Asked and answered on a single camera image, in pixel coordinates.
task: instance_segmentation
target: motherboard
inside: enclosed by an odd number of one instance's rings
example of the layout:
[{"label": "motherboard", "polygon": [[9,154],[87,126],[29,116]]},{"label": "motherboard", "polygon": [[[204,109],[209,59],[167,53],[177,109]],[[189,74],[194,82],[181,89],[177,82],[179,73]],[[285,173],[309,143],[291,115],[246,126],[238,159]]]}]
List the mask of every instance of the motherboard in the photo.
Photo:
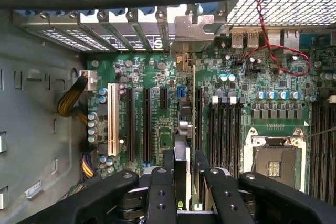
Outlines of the motherboard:
[{"label": "motherboard", "polygon": [[[224,42],[187,55],[88,55],[88,70],[97,74],[96,91],[88,92],[94,166],[103,178],[122,169],[141,175],[162,165],[163,151],[174,148],[181,135],[211,166],[226,168],[235,178],[254,170],[308,192],[316,149],[306,136],[319,131],[313,104],[325,102],[336,89],[336,50],[325,41],[328,36],[301,34],[300,50],[312,62],[304,77],[279,70],[267,50],[238,64],[252,48]],[[308,70],[295,54],[278,56],[292,72]]]}]

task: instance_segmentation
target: mesh grille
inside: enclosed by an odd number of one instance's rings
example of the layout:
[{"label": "mesh grille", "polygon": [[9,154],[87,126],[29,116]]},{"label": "mesh grille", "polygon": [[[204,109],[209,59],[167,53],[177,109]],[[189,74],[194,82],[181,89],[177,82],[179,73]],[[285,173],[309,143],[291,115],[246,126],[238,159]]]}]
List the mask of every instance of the mesh grille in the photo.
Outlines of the mesh grille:
[{"label": "mesh grille", "polygon": [[88,45],[100,50],[100,51],[109,51],[108,48],[103,46],[102,44],[96,42],[94,39],[90,38],[89,36],[85,35],[84,33],[80,32],[79,30],[66,30],[66,32],[77,39],[87,43]]},{"label": "mesh grille", "polygon": [[62,42],[64,44],[67,44],[69,46],[72,46],[76,49],[79,49],[81,51],[92,51],[92,49],[86,47],[86,46],[83,46],[81,45],[80,43],[77,43],[53,30],[41,30],[39,31],[40,33],[46,35],[46,36],[49,36],[50,38],[53,38],[55,40],[58,40],[59,42]]},{"label": "mesh grille", "polygon": [[[264,1],[266,25],[320,26],[336,22],[336,0],[271,0]],[[259,15],[253,0],[239,0],[228,15],[233,26],[258,26]]]}]

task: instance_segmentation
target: white pci slot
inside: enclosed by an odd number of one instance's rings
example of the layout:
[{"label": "white pci slot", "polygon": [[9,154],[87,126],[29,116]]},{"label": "white pci slot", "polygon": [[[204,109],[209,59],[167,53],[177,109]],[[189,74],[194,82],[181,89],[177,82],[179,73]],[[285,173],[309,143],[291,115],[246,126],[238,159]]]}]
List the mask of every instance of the white pci slot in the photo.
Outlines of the white pci slot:
[{"label": "white pci slot", "polygon": [[108,155],[119,154],[119,90],[118,84],[108,83],[107,113],[108,113]]}]

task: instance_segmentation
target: gray metal panel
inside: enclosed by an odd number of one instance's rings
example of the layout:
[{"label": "gray metal panel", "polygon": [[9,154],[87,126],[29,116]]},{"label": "gray metal panel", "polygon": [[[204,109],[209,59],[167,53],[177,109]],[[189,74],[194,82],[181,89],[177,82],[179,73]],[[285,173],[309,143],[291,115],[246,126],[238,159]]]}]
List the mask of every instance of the gray metal panel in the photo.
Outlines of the gray metal panel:
[{"label": "gray metal panel", "polygon": [[[4,90],[0,90],[0,132],[7,133],[7,151],[0,153],[0,188],[8,186],[9,196],[9,205],[0,210],[1,224],[17,223],[48,207],[78,182],[78,143],[85,136],[79,119],[55,114],[64,85],[67,89],[71,86],[72,68],[78,72],[82,69],[76,53],[14,27],[7,15],[0,12],[0,68],[4,81]],[[14,71],[19,78],[16,81]],[[15,83],[20,85],[21,72],[22,90],[18,86],[15,89]],[[28,75],[35,81],[28,81]],[[45,81],[49,75],[50,90]],[[25,191],[38,181],[42,191],[31,199],[25,198]]]}]

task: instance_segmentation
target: red wire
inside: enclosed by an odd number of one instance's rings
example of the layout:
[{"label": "red wire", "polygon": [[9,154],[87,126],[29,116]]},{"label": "red wire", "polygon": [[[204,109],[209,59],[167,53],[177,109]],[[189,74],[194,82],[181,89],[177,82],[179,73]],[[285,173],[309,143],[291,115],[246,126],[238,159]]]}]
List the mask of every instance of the red wire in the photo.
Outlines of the red wire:
[{"label": "red wire", "polygon": [[[259,14],[259,21],[260,21],[260,24],[261,24],[261,28],[262,28],[262,33],[264,35],[264,39],[265,39],[265,42],[266,42],[266,45],[264,46],[261,46],[261,47],[258,47],[256,49],[254,49],[253,51],[245,54],[239,61],[238,63],[242,63],[242,61],[247,58],[248,56],[254,54],[255,52],[259,51],[259,50],[262,50],[262,49],[265,49],[265,48],[268,48],[269,49],[269,54],[270,54],[270,57],[271,59],[274,61],[274,63],[276,65],[278,65],[279,69],[281,69],[283,72],[287,73],[287,74],[290,74],[291,76],[297,76],[297,77],[300,77],[300,76],[306,76],[309,71],[310,71],[310,68],[311,68],[311,64],[309,62],[309,58],[307,55],[305,55],[304,53],[296,50],[296,49],[293,49],[293,48],[288,48],[288,47],[284,47],[284,46],[281,46],[281,45],[271,45],[269,40],[268,40],[268,37],[267,37],[267,33],[266,33],[266,26],[265,26],[265,21],[264,21],[264,16],[262,14],[262,11],[263,11],[263,7],[261,5],[261,1],[260,0],[256,0],[257,2],[257,11],[258,11],[258,14]],[[273,52],[272,52],[272,49],[274,48],[277,48],[277,49],[284,49],[284,50],[289,50],[289,51],[292,51],[294,52],[296,55],[298,56],[302,56],[306,63],[307,63],[307,66],[308,66],[308,69],[306,72],[304,73],[295,73],[295,72],[291,72],[289,69],[287,68],[284,68],[282,66],[282,64],[280,63],[280,61],[274,56]]]}]

